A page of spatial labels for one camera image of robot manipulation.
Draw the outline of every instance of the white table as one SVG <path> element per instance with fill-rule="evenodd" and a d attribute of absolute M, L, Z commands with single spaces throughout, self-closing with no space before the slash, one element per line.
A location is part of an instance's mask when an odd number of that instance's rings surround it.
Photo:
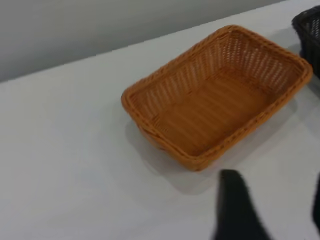
<path fill-rule="evenodd" d="M 284 1 L 0 84 L 0 239 L 207 240 L 223 168 L 244 175 L 276 240 L 319 239 L 313 84 L 200 173 L 147 143 L 120 103 L 126 87 L 225 25 L 298 52 L 291 19 L 319 4 Z"/>

